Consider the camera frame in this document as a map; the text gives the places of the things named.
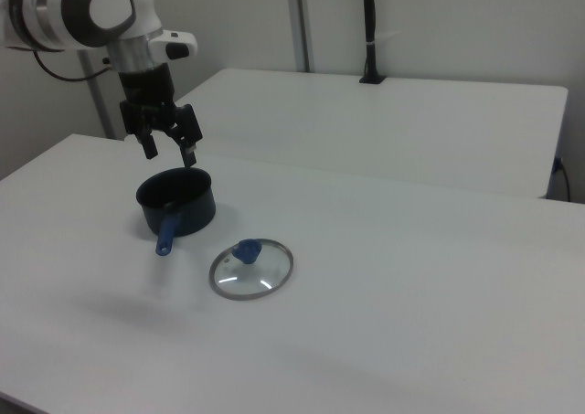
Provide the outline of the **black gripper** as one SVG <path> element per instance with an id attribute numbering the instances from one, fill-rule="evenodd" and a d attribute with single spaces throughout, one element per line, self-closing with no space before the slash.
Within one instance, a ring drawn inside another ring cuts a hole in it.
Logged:
<path id="1" fill-rule="evenodd" d="M 120 103 L 123 125 L 143 147 L 145 157 L 153 159 L 158 155 L 152 130 L 170 133 L 180 149 L 184 167 L 192 167 L 197 162 L 195 150 L 203 134 L 192 106 L 176 107 L 169 66 L 120 73 L 119 78 L 125 95 Z"/>

